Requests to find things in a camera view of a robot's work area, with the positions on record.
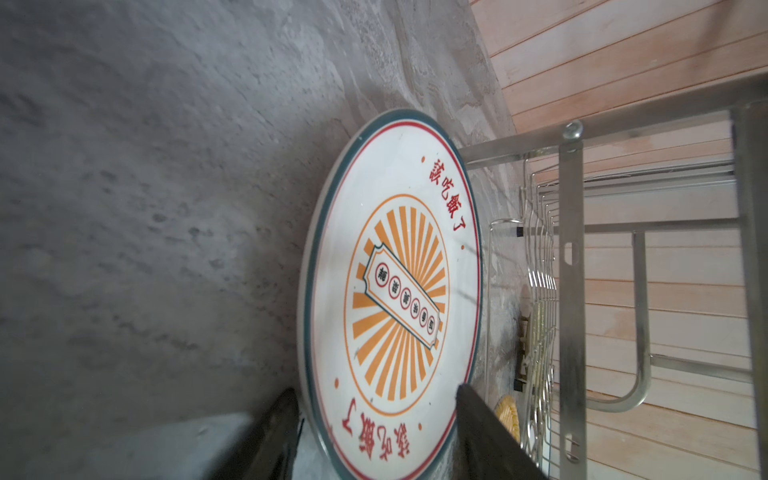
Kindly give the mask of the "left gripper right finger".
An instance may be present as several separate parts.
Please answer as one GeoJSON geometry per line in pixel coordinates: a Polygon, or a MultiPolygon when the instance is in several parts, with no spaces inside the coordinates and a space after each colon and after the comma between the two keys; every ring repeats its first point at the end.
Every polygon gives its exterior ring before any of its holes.
{"type": "Polygon", "coordinates": [[[459,479],[545,479],[469,384],[457,389],[456,414],[459,479]]]}

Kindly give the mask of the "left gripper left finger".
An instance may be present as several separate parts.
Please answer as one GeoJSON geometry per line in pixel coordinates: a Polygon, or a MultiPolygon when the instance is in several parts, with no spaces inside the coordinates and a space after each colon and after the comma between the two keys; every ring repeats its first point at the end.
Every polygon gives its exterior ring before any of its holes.
{"type": "Polygon", "coordinates": [[[300,434],[293,388],[284,390],[207,474],[207,479],[291,479],[300,434]]]}

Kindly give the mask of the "small orange sunburst plate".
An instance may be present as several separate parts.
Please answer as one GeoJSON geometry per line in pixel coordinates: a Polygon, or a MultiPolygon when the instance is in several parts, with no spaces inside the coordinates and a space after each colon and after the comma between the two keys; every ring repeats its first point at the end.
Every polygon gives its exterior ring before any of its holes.
{"type": "Polygon", "coordinates": [[[323,186],[297,305],[303,402],[344,479],[416,479],[446,450],[481,330],[481,228],[445,130],[385,112],[323,186]]]}

